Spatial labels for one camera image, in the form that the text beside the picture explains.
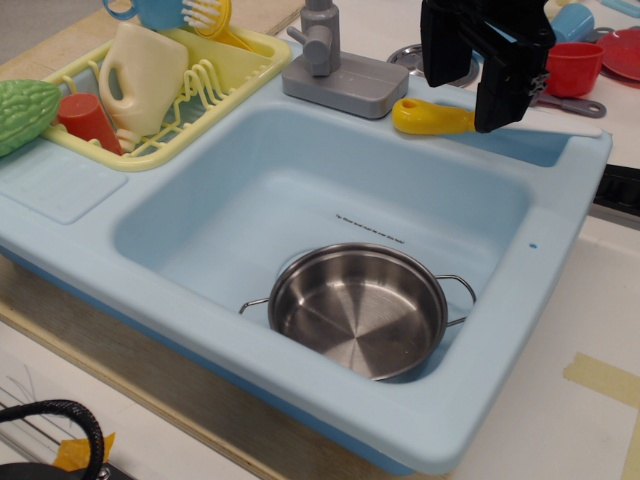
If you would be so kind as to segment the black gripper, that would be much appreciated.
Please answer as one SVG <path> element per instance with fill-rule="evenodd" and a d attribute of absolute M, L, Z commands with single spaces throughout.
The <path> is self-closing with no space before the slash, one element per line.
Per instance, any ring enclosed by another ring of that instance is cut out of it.
<path fill-rule="evenodd" d="M 465 77 L 472 52 L 492 54 L 515 42 L 550 49 L 556 37 L 542 1 L 425 1 L 421 10 L 424 75 L 431 87 Z M 489 133 L 519 122 L 546 87 L 546 56 L 502 53 L 484 59 L 474 127 Z"/>

